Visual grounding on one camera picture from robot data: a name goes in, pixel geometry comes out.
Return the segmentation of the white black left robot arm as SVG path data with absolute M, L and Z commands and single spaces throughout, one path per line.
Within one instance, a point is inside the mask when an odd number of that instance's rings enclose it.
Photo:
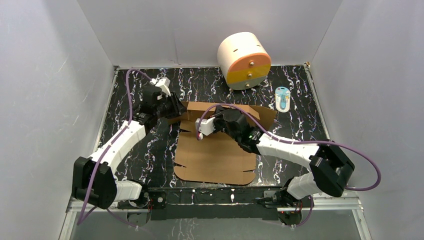
M 149 203 L 149 194 L 138 180 L 117 180 L 115 172 L 133 147 L 154 128 L 159 119 L 172 120 L 187 108 L 175 91 L 164 87 L 145 86 L 142 100 L 131 111 L 130 120 L 89 157 L 80 156 L 73 165 L 71 195 L 100 209 L 112 203 L 130 201 L 137 208 Z

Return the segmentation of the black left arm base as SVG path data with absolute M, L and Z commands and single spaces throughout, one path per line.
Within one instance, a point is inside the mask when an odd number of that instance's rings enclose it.
M 166 208 L 167 195 L 164 191 L 149 189 L 136 180 L 118 181 L 114 202 L 120 209 L 162 210 Z

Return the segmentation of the brown cardboard box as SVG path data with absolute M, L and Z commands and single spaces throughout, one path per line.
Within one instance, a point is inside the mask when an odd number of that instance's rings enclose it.
M 223 132 L 202 140 L 196 138 L 195 121 L 213 105 L 211 102 L 184 101 L 182 116 L 169 120 L 180 122 L 174 157 L 175 175 L 184 181 L 227 185 L 248 185 L 255 179 L 256 154 L 240 148 Z

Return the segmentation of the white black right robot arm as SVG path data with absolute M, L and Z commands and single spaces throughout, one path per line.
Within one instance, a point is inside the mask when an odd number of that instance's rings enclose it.
M 325 193 L 341 197 L 355 165 L 339 146 L 330 142 L 299 144 L 252 126 L 240 110 L 218 107 L 211 116 L 214 132 L 230 136 L 247 153 L 271 156 L 308 169 L 308 173 L 289 179 L 280 195 L 288 207 L 295 207 L 304 197 Z

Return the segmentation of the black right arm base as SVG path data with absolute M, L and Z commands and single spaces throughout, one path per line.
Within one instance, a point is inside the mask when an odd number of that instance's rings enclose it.
M 294 207 L 294 210 L 283 210 L 278 213 L 278 219 L 283 226 L 290 228 L 296 228 L 302 226 L 310 218 L 313 208 L 315 206 L 314 199 L 312 195 L 308 195 L 309 200 L 309 212 L 307 216 L 303 219 L 302 209 L 303 209 L 303 200 L 296 199 L 288 193 L 288 187 L 291 181 L 294 178 L 290 178 L 284 184 L 284 186 L 277 191 L 266 190 L 263 192 L 262 197 L 257 197 L 253 200 L 254 203 L 263 206 L 264 208 L 289 208 Z

